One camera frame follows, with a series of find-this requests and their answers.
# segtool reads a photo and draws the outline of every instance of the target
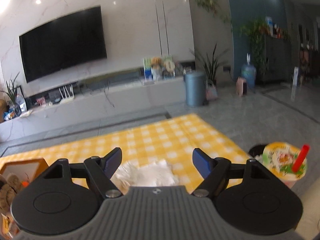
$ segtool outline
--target red straw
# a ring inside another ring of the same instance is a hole
[[[308,151],[310,150],[310,146],[308,144],[303,145],[301,152],[299,153],[296,161],[292,165],[292,171],[296,173],[301,167],[304,159],[306,158]]]

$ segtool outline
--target black television screen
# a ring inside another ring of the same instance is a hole
[[[101,7],[58,18],[20,36],[27,82],[107,57]]]

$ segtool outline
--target metal screw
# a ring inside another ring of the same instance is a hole
[[[209,191],[206,189],[196,189],[193,193],[196,197],[207,197],[209,195]]]
[[[155,189],[152,191],[152,193],[154,193],[154,194],[160,194],[160,193],[161,193],[161,189],[155,188]]]
[[[109,197],[109,198],[116,198],[120,196],[121,196],[121,192],[117,189],[110,189],[106,192],[106,197]]]

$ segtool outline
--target trash can lid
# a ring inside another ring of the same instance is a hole
[[[205,73],[203,71],[191,71],[186,73],[186,79],[204,78]]]

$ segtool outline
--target trash can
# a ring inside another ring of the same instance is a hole
[[[187,105],[191,107],[202,106],[206,101],[205,73],[201,71],[188,72],[185,81]]]

